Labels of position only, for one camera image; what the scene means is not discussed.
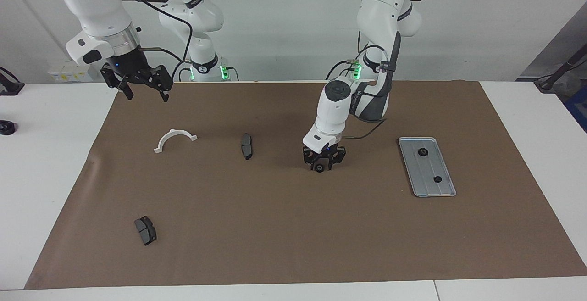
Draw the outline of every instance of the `brown paper mat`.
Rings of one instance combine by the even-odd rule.
[[[301,140],[322,86],[117,96],[26,288],[587,275],[480,84],[395,82],[387,123],[318,174]],[[351,117],[346,135],[371,127]],[[155,154],[171,128],[199,140]],[[413,196],[401,136],[438,140],[455,198]],[[143,215],[159,237],[147,247]]]

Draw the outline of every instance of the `white semicircular part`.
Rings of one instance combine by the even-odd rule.
[[[190,134],[189,132],[187,132],[185,130],[171,129],[171,130],[169,130],[168,133],[166,133],[163,137],[161,137],[161,140],[159,140],[159,147],[155,149],[155,153],[163,152],[163,145],[165,145],[165,142],[167,142],[171,137],[179,136],[181,134],[184,136],[188,136],[192,142],[194,140],[197,140],[197,138],[198,138],[198,136],[196,136],[195,134]]]

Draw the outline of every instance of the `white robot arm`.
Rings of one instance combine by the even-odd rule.
[[[371,44],[367,50],[378,50],[379,56],[383,56],[377,64],[377,82],[369,85],[340,76],[326,84],[318,102],[316,121],[303,140],[313,152],[311,157],[306,157],[311,163],[321,157],[329,157],[329,167],[332,167],[332,156],[338,153],[337,145],[342,140],[349,114],[368,123],[383,121],[400,49],[398,18],[402,15],[405,18],[410,7],[404,6],[411,6],[412,1],[420,0],[363,0],[357,16],[359,29]],[[409,28],[419,28],[420,23],[421,17],[415,14]]]
[[[173,79],[164,66],[151,68],[148,65],[140,47],[137,30],[132,25],[130,15],[124,10],[122,0],[64,1],[82,25],[81,33],[66,45],[67,51],[79,65],[106,59],[108,63],[101,69],[101,73],[110,87],[122,90],[131,99],[133,94],[128,84],[145,84],[158,90],[163,100],[168,100]],[[139,1],[168,2],[169,0]],[[189,46],[191,62],[196,66],[198,64],[211,66],[208,73],[203,73],[206,74],[205,78],[224,79],[227,73],[216,72],[216,70],[226,72],[221,69],[220,64],[210,63],[216,53],[210,38],[203,34],[205,31],[214,31],[222,27],[224,22],[222,13],[209,0],[176,1],[181,2],[182,5],[176,5],[176,2],[170,3],[167,6],[172,11],[170,14],[186,20],[194,30],[195,40],[191,40]],[[171,21],[165,20],[164,25],[174,29],[185,42],[188,41],[191,32],[184,23],[171,19]]]
[[[190,34],[182,23],[159,14],[161,24],[185,43],[191,35],[188,51],[193,81],[229,81],[226,61],[218,56],[212,40],[205,34],[218,31],[224,25],[224,15],[220,8],[211,0],[170,0],[161,9],[187,21],[193,28],[193,33]]]
[[[411,0],[405,0],[398,17],[398,31],[402,37],[412,37],[419,30],[422,25],[422,16],[415,9]],[[379,74],[379,61],[383,60],[383,52],[378,48],[373,47],[373,42],[367,42],[365,47],[369,47],[363,59],[361,59],[361,77],[364,79],[377,78]]]

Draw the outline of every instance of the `black knob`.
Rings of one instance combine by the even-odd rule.
[[[17,126],[10,121],[0,121],[0,134],[10,136],[17,131]]]

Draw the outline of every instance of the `white table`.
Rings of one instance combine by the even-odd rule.
[[[587,263],[587,134],[554,95],[531,83],[482,82],[534,178]],[[182,286],[18,291],[75,183],[116,92],[103,84],[27,85],[0,97],[0,301],[403,300],[584,301],[587,277],[365,284]]]

